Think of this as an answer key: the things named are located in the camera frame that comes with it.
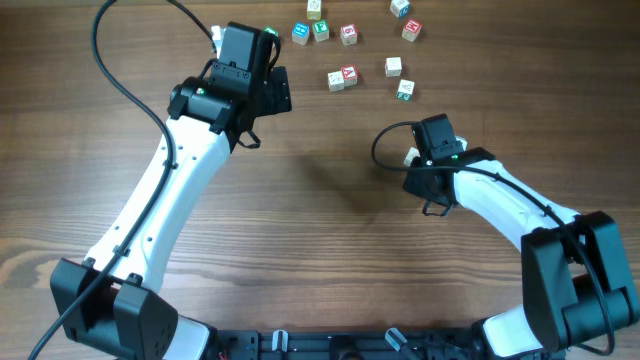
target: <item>wooden tabletop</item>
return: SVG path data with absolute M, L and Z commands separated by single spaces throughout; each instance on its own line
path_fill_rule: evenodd
M 381 129 L 439 113 L 543 195 L 610 214 L 640 287 L 637 1 L 415 1 L 415 43 L 387 0 L 325 1 L 332 37 L 306 46 L 291 41 L 305 2 L 190 8 L 205 24 L 280 31 L 294 110 L 256 120 L 262 148 L 238 148 L 191 214 L 161 291 L 183 315 L 220 329 L 381 330 L 469 326 L 520 304 L 520 256 L 507 240 L 463 208 L 422 216 L 403 175 L 371 162 Z M 0 9 L 3 360 L 26 358 L 56 318 L 52 269 L 100 239 L 160 138 L 96 67 L 96 11 Z M 344 47 L 348 23 L 360 35 Z M 211 57 L 195 25 L 164 4 L 114 6 L 99 39 L 108 68 L 161 118 L 173 87 Z M 409 103 L 395 98 L 400 79 L 384 75 L 395 56 L 416 83 Z M 358 84 L 330 93 L 327 73 L 346 64 Z M 398 129 L 380 156 L 400 164 L 412 144 Z M 640 327 L 616 336 L 611 358 L 637 359 Z M 41 358 L 109 357 L 58 333 Z

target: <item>wooden table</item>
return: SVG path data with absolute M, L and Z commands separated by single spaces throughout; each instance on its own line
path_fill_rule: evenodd
M 423 217 L 403 175 L 369 158 L 385 126 L 443 112 L 542 194 L 613 216 L 640 286 L 637 1 L 415 1 L 416 43 L 400 37 L 406 19 L 389 1 L 325 1 L 332 38 L 306 46 L 290 35 L 305 19 L 300 1 L 191 9 L 205 24 L 279 30 L 294 111 L 258 119 L 263 147 L 237 149 L 193 211 L 161 292 L 182 314 L 222 329 L 385 329 L 468 326 L 521 303 L 508 241 L 462 208 Z M 56 318 L 52 269 L 107 230 L 159 140 L 94 64 L 96 10 L 0 9 L 0 359 L 26 358 Z M 361 32 L 356 46 L 338 39 L 347 23 Z M 161 117 L 171 89 L 211 56 L 168 5 L 115 6 L 100 50 Z M 410 103 L 384 76 L 392 56 L 416 82 Z M 345 64 L 358 85 L 329 93 L 327 73 Z M 380 156 L 400 163 L 410 146 L 398 130 Z M 619 331 L 612 358 L 638 358 L 639 337 L 638 326 Z M 109 357 L 58 333 L 42 358 Z

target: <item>wood grain surface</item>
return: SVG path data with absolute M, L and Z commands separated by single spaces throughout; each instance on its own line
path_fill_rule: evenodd
M 324 6 L 332 38 L 304 47 L 290 33 L 305 2 L 191 6 L 205 24 L 280 31 L 294 111 L 258 119 L 263 147 L 236 150 L 209 185 L 175 246 L 165 299 L 218 328 L 263 331 L 468 326 L 521 303 L 508 241 L 462 208 L 423 217 L 403 175 L 369 158 L 385 126 L 443 112 L 545 196 L 613 216 L 640 286 L 639 2 L 415 1 L 416 43 L 400 37 L 406 20 L 388 0 Z M 0 9 L 3 360 L 26 358 L 56 318 L 53 267 L 101 237 L 159 141 L 94 64 L 96 10 Z M 338 38 L 347 23 L 361 32 L 355 46 Z M 99 39 L 109 69 L 161 117 L 171 89 L 211 56 L 168 5 L 115 6 Z M 410 103 L 395 99 L 399 78 L 384 76 L 392 56 L 416 82 Z M 358 67 L 358 85 L 329 93 L 327 73 L 345 64 Z M 400 163 L 411 145 L 397 130 L 380 156 Z M 612 359 L 637 359 L 639 338 L 638 326 L 619 331 Z M 109 357 L 61 333 L 42 355 L 87 358 Z

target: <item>white cube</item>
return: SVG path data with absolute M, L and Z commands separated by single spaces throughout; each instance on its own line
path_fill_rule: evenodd
M 411 97 L 413 96 L 413 88 L 416 86 L 416 83 L 409 80 L 400 80 L 400 86 L 398 86 L 398 93 L 396 94 L 396 98 L 404 101 L 411 101 Z
M 384 65 L 384 73 L 387 77 L 400 76 L 402 74 L 402 59 L 387 58 L 387 63 Z
M 358 42 L 358 30 L 353 24 L 345 25 L 340 28 L 340 39 L 342 39 L 342 45 L 348 46 Z
M 322 0 L 307 1 L 307 19 L 309 20 L 322 19 Z
M 329 73 L 329 91 L 338 91 L 344 89 L 344 77 L 342 71 Z
M 293 28 L 293 42 L 305 45 L 309 40 L 309 25 L 303 23 L 297 23 Z
M 329 24 L 327 24 L 327 20 L 313 23 L 313 37 L 317 42 L 329 39 Z
M 344 86 L 352 86 L 358 83 L 358 70 L 355 65 L 347 65 L 342 68 Z
M 397 18 L 409 13 L 409 0 L 391 0 L 391 12 Z
M 411 42 L 414 42 L 418 38 L 418 35 L 420 34 L 421 29 L 422 29 L 421 23 L 413 19 L 410 19 L 407 22 L 407 25 L 404 26 L 404 29 L 402 29 L 402 37 Z

